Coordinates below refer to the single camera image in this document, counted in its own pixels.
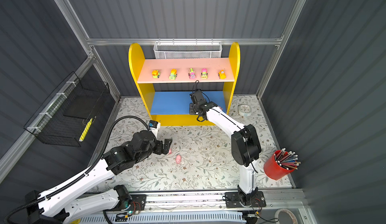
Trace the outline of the green truck pink mixer drum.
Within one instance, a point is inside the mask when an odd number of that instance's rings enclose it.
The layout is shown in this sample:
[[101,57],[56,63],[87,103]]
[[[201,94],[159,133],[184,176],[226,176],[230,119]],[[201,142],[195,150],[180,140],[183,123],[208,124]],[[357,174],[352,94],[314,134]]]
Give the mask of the green truck pink mixer drum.
[[207,78],[208,78],[208,70],[206,68],[203,68],[201,72],[201,79],[207,79]]

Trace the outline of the pink truck green striped top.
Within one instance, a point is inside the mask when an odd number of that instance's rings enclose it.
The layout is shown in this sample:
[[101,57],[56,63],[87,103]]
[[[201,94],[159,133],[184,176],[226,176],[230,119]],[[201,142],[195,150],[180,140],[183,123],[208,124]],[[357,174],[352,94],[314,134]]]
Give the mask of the pink truck green striped top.
[[195,74],[195,71],[194,71],[193,68],[189,69],[189,78],[190,79],[195,79],[196,78],[196,74]]

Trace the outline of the orange yellow toy car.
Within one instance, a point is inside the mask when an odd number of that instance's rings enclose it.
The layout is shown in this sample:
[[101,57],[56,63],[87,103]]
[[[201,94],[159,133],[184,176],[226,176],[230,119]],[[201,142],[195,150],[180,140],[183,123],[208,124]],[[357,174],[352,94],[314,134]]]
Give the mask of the orange yellow toy car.
[[219,76],[220,79],[226,79],[227,78],[224,70],[220,70],[218,72],[218,76]]

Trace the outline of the green toy car orange top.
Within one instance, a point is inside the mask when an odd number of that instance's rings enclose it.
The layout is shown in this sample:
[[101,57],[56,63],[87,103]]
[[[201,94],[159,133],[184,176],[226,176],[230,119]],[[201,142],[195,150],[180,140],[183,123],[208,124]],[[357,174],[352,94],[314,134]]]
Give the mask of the green toy car orange top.
[[171,70],[171,73],[170,73],[170,75],[169,75],[169,79],[170,79],[170,80],[175,80],[176,77],[177,77],[177,70],[176,70],[176,69],[172,69],[172,70]]

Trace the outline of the orange toy car green base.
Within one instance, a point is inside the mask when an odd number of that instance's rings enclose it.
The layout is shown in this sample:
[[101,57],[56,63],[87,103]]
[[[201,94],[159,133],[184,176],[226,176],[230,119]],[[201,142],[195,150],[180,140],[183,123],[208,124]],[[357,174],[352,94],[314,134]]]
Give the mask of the orange toy car green base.
[[160,78],[160,71],[159,70],[152,71],[152,77],[155,79]]

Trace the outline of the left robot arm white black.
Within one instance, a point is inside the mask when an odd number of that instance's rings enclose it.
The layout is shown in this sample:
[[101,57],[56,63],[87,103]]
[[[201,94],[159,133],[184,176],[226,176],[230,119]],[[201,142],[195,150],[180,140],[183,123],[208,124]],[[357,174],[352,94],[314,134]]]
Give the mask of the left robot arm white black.
[[172,139],[157,140],[153,131],[142,130],[132,140],[112,148],[102,155],[94,167],[82,171],[64,183],[41,193],[31,192],[26,200],[42,198],[27,207],[29,224],[68,224],[94,212],[123,208],[129,210],[133,203],[124,185],[107,192],[82,198],[88,190],[134,167],[151,154],[169,153]]

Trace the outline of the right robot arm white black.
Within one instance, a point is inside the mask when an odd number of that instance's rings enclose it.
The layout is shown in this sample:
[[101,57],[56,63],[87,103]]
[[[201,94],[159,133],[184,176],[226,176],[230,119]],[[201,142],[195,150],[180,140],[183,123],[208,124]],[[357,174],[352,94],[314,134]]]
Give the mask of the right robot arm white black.
[[216,103],[208,101],[199,89],[192,92],[190,98],[190,114],[197,115],[197,121],[209,121],[230,137],[231,154],[239,164],[238,199],[242,206],[251,206],[258,192],[254,180],[254,165],[262,152],[255,127],[251,124],[244,125],[228,116]]

